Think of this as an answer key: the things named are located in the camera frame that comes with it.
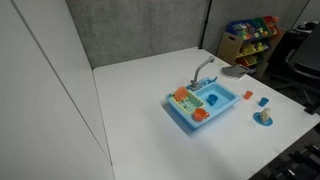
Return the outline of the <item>blue mug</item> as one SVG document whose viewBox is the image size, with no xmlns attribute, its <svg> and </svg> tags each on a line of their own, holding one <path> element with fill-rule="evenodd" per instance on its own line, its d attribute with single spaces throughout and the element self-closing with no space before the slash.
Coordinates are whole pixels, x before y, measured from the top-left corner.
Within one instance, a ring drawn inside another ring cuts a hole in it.
<svg viewBox="0 0 320 180">
<path fill-rule="evenodd" d="M 218 100 L 218 97 L 214 94 L 210 94 L 207 98 L 207 102 L 209 103 L 210 106 L 213 106 Z"/>
</svg>

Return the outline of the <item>orange plate in rack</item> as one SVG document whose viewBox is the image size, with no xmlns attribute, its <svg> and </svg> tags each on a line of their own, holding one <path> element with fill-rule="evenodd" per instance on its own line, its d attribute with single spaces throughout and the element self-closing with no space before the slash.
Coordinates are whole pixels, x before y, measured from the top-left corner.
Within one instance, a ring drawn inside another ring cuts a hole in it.
<svg viewBox="0 0 320 180">
<path fill-rule="evenodd" d="M 175 94 L 174 94 L 174 99 L 177 101 L 177 102 L 180 102 L 182 101 L 184 98 L 187 97 L 187 94 L 188 94 L 188 90 L 186 87 L 184 86 L 181 86 L 179 87 Z"/>
</svg>

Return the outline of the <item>yellow green dish rack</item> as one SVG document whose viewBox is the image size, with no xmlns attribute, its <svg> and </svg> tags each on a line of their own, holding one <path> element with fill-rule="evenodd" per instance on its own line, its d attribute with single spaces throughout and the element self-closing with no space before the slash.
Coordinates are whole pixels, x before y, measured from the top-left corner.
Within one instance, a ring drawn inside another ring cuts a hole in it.
<svg viewBox="0 0 320 180">
<path fill-rule="evenodd" d="M 169 99 L 186 114 L 192 114 L 195 109 L 205 106 L 204 101 L 191 91 L 189 91 L 187 96 L 180 102 L 176 101 L 172 94 L 169 95 Z"/>
</svg>

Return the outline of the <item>blue toy sink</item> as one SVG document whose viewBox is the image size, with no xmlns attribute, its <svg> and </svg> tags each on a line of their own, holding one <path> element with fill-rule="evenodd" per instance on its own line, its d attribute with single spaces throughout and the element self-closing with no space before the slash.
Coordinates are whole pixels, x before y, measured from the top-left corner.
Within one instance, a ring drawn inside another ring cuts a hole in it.
<svg viewBox="0 0 320 180">
<path fill-rule="evenodd" d="M 209 113 L 209 116 L 200 122 L 196 121 L 193 118 L 194 112 L 192 114 L 186 114 L 180 108 L 173 104 L 173 102 L 169 99 L 169 95 L 172 94 L 174 96 L 174 92 L 166 96 L 166 100 L 173 109 L 174 113 L 191 130 L 197 130 L 201 126 L 212 121 L 217 116 L 231 108 L 235 103 L 237 103 L 241 99 L 239 95 L 220 84 L 217 81 L 217 79 L 207 77 L 200 80 L 199 83 L 202 85 L 202 87 L 196 91 L 192 91 L 190 89 L 190 85 L 188 85 L 186 88 L 188 92 L 191 91 L 205 103 L 203 109 Z M 210 94 L 214 94 L 218 97 L 217 102 L 213 106 L 210 106 L 207 102 L 207 98 Z"/>
</svg>

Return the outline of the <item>orange mug on sink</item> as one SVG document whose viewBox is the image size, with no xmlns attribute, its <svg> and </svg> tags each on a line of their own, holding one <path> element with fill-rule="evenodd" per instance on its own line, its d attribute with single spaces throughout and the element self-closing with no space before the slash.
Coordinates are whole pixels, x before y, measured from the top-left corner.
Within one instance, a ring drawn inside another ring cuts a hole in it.
<svg viewBox="0 0 320 180">
<path fill-rule="evenodd" d="M 196 108 L 194 110 L 193 118 L 198 122 L 206 119 L 208 116 L 209 116 L 209 113 L 203 108 Z"/>
</svg>

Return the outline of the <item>small orange cup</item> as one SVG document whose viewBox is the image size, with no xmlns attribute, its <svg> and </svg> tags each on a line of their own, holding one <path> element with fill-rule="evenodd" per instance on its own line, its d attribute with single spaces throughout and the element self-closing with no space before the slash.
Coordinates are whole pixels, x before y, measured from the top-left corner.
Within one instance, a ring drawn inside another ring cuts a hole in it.
<svg viewBox="0 0 320 180">
<path fill-rule="evenodd" d="M 246 100 L 249 100 L 252 95 L 253 95 L 252 91 L 246 91 L 246 93 L 244 94 L 243 98 L 246 99 Z"/>
</svg>

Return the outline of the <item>small blue cup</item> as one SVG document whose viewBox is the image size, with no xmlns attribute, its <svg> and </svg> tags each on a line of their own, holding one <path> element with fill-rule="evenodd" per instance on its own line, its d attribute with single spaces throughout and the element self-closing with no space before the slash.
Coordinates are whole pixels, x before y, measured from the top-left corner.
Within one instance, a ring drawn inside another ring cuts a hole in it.
<svg viewBox="0 0 320 180">
<path fill-rule="evenodd" d="M 258 105 L 260 107 L 264 107 L 267 103 L 269 102 L 269 99 L 266 97 L 262 97 L 261 100 L 259 101 Z"/>
</svg>

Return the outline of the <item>grey toy faucet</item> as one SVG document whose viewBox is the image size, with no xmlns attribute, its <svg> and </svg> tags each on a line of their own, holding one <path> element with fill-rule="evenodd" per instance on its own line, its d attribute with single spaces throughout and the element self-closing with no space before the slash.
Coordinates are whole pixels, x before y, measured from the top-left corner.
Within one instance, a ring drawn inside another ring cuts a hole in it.
<svg viewBox="0 0 320 180">
<path fill-rule="evenodd" d="M 196 91 L 202 87 L 202 85 L 198 82 L 199 73 L 207 64 L 213 63 L 214 61 L 215 61 L 215 57 L 210 56 L 206 61 L 204 61 L 202 64 L 198 66 L 198 68 L 195 71 L 194 78 L 190 81 L 191 83 L 190 89 L 192 91 Z"/>
</svg>

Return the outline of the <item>black tripod pole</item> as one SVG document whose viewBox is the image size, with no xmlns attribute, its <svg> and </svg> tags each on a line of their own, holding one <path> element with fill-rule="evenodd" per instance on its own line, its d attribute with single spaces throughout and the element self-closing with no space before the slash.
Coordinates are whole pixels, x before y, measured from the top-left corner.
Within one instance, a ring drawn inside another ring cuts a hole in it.
<svg viewBox="0 0 320 180">
<path fill-rule="evenodd" d="M 198 44 L 198 49 L 203 49 L 203 42 L 204 42 L 206 28 L 207 28 L 207 24 L 208 24 L 208 20 L 209 20 L 209 16 L 210 16 L 210 11 L 211 11 L 211 7 L 212 7 L 212 1 L 213 0 L 208 0 L 207 10 L 206 10 L 206 14 L 205 14 L 204 22 L 203 22 L 203 27 L 202 27 L 202 31 L 201 31 L 200 41 Z"/>
</svg>

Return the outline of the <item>grey metal mounting plate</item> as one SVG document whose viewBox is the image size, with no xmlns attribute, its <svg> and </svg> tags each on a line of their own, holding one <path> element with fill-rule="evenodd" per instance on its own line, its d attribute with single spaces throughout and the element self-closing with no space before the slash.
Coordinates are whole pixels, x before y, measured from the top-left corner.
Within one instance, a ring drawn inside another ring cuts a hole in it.
<svg viewBox="0 0 320 180">
<path fill-rule="evenodd" d="M 241 79 L 244 75 L 252 74 L 254 70 L 243 65 L 231 65 L 221 69 L 221 74 L 230 79 Z"/>
</svg>

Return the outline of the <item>toy storage shelf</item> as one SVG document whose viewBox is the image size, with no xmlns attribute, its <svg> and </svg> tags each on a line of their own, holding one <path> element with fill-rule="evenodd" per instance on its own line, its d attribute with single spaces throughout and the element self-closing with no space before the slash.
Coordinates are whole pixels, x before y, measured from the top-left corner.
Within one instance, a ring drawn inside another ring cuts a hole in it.
<svg viewBox="0 0 320 180">
<path fill-rule="evenodd" d="M 277 16 L 230 21 L 222 35 L 217 57 L 231 65 L 243 65 L 260 78 L 285 30 L 279 28 Z"/>
</svg>

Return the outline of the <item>blue plate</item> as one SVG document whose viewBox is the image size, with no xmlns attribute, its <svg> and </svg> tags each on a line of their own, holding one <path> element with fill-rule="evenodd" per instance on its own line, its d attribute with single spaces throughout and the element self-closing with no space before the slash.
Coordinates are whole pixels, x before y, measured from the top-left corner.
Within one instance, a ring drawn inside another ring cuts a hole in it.
<svg viewBox="0 0 320 180">
<path fill-rule="evenodd" d="M 258 124 L 262 125 L 262 126 L 271 126 L 273 124 L 273 119 L 271 117 L 269 117 L 265 122 L 260 120 L 260 112 L 255 112 L 253 114 L 253 119 L 255 120 L 255 122 L 257 122 Z"/>
</svg>

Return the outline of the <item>cream toy food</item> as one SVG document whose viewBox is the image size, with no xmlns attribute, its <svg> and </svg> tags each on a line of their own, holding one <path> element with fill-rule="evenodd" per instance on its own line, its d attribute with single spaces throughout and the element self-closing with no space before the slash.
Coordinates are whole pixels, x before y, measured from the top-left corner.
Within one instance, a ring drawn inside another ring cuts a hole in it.
<svg viewBox="0 0 320 180">
<path fill-rule="evenodd" d="M 260 120 L 265 123 L 271 116 L 271 109 L 265 108 L 259 115 Z"/>
</svg>

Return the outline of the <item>black office chair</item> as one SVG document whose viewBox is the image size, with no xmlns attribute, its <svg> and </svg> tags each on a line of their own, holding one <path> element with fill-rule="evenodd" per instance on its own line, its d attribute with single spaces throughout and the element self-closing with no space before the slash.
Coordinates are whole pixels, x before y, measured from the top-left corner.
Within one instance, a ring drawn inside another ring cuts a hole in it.
<svg viewBox="0 0 320 180">
<path fill-rule="evenodd" d="M 285 58 L 286 72 L 280 67 L 281 74 L 273 74 L 272 78 L 284 81 L 275 89 L 300 89 L 307 103 L 304 111 L 310 115 L 320 108 L 320 99 L 311 101 L 307 91 L 320 94 L 320 25 L 317 25 L 298 49 L 293 49 Z"/>
</svg>

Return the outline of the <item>black equipment rail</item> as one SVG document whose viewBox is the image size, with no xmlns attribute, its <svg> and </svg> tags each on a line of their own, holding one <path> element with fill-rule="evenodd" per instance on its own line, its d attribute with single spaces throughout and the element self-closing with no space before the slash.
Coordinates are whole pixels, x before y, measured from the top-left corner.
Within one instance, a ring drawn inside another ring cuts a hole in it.
<svg viewBox="0 0 320 180">
<path fill-rule="evenodd" d="M 319 126 L 316 126 L 249 180 L 319 180 L 319 143 Z"/>
</svg>

